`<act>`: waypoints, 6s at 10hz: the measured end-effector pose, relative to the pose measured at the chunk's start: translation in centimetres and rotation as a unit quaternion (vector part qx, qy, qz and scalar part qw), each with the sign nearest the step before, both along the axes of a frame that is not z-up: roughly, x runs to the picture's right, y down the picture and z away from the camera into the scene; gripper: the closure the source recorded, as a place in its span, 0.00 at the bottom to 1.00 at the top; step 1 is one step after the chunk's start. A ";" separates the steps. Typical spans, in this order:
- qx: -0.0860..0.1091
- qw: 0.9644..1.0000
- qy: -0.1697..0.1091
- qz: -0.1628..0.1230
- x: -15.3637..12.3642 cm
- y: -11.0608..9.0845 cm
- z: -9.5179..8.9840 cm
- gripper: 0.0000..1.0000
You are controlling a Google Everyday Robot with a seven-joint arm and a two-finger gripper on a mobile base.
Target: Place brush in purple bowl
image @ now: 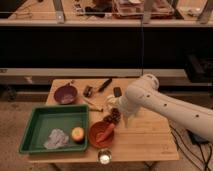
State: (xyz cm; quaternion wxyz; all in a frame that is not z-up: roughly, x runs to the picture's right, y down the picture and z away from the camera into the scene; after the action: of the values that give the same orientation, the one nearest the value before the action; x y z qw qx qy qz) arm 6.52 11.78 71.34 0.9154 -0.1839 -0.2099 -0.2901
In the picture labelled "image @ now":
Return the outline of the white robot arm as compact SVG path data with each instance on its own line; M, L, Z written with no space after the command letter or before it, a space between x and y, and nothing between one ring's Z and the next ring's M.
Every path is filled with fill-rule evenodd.
M213 110L171 98L159 93L158 88L158 79L152 74L144 74L129 84L118 99L119 111L129 117L145 107L213 143Z

